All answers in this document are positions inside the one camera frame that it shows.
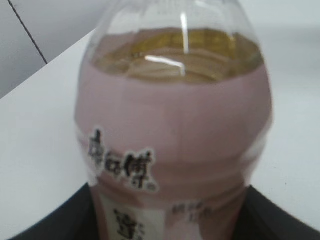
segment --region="white table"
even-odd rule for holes
[[[303,19],[267,17],[244,0],[270,71],[275,123],[252,184],[320,230],[320,3]],[[285,13],[293,1],[273,6]],[[74,105],[86,36],[0,100],[0,240],[22,232],[87,179],[74,134]]]

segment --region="liquid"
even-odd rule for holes
[[[238,34],[188,41],[185,53],[176,29],[106,36],[84,60],[75,118],[102,240],[232,236],[271,123],[268,76]],[[143,181],[130,156],[149,160]]]
[[[185,37],[181,30],[168,28],[143,31],[134,41],[96,56],[94,65],[107,74],[153,83],[214,83],[263,64],[258,46],[237,33],[194,29]]]

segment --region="clear plastic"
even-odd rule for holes
[[[102,240],[229,240],[272,121],[235,0],[110,0],[75,111]]]

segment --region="gray wall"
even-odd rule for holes
[[[13,8],[8,0],[0,0],[0,99],[92,31],[106,0],[11,3]]]

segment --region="black object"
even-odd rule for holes
[[[12,240],[99,240],[88,185],[44,220]],[[232,240],[320,240],[320,233],[291,217],[250,187]]]

